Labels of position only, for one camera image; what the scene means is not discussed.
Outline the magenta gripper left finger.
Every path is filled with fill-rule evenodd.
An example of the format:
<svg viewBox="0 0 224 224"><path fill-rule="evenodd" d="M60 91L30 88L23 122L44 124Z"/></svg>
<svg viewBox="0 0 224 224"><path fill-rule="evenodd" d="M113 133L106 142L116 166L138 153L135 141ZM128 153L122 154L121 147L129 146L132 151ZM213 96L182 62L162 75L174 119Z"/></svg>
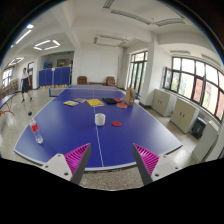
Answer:
<svg viewBox="0 0 224 224"><path fill-rule="evenodd" d="M79 185L90 155L91 144L87 143L65 155L56 154L42 166L42 169Z"/></svg>

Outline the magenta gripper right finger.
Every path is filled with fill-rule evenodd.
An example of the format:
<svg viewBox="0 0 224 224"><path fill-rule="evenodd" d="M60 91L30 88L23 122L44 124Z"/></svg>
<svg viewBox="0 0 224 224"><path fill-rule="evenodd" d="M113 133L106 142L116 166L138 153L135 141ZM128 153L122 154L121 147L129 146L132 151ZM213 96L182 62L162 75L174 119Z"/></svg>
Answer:
<svg viewBox="0 0 224 224"><path fill-rule="evenodd" d="M132 154L136 160L144 185L157 181L181 169L168 155L159 156L137 144L133 144Z"/></svg>

